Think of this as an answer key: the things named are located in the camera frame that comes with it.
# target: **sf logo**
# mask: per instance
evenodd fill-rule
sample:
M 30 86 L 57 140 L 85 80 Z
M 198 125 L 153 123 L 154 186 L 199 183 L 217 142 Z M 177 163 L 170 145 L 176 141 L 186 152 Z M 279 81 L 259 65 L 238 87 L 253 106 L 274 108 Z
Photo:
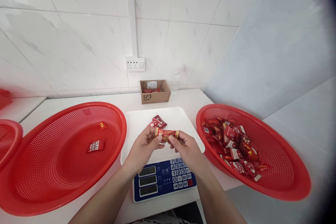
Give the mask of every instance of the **sf logo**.
M 143 95 L 143 100 L 150 100 L 152 98 L 152 95 L 150 94 L 144 94 Z

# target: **left hand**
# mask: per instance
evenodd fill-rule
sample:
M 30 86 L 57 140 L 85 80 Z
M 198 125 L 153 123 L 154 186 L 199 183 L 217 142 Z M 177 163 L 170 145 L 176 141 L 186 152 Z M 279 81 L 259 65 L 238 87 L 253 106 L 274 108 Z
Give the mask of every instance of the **left hand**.
M 147 164 L 152 153 L 156 149 L 162 149 L 165 146 L 162 136 L 154 138 L 155 128 L 147 127 L 136 138 L 123 166 L 127 167 L 134 175 L 142 170 Z

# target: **plastic bottle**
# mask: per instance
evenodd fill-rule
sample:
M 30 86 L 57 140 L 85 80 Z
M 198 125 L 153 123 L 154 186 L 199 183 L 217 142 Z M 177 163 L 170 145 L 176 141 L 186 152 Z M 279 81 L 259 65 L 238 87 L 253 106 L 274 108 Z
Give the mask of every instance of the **plastic bottle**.
M 179 89 L 178 86 L 179 86 L 179 78 L 180 78 L 180 76 L 181 76 L 181 74 L 180 74 L 179 71 L 174 72 L 174 78 L 173 78 L 173 80 L 172 80 L 172 82 L 170 84 L 170 90 L 173 93 L 177 92 L 178 89 Z

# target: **forearm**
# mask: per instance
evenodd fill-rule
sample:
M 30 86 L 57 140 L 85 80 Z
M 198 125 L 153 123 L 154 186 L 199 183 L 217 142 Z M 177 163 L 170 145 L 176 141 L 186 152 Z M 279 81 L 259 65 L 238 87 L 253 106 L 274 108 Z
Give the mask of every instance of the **forearm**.
M 222 186 L 207 165 L 201 172 L 195 174 L 195 176 L 204 215 L 208 224 L 223 222 L 246 224 L 245 219 L 231 203 Z
M 69 223 L 114 223 L 131 186 L 133 174 L 122 166 L 76 213 Z

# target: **hand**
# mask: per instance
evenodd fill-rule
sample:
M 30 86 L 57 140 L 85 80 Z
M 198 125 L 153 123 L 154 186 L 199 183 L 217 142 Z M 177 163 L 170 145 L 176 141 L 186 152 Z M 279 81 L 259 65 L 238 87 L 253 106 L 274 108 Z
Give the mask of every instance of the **hand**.
M 183 131 L 180 131 L 178 140 L 172 135 L 170 135 L 168 139 L 170 148 L 175 148 L 175 152 L 180 153 L 183 161 L 193 173 L 199 174 L 200 172 L 208 169 L 208 165 L 203 158 L 203 154 L 199 149 L 195 138 L 189 136 Z
M 147 127 L 136 138 L 123 166 L 127 167 L 133 175 L 140 172 L 147 164 L 152 153 L 156 149 L 162 149 L 165 146 L 162 136 L 154 138 L 155 128 Z

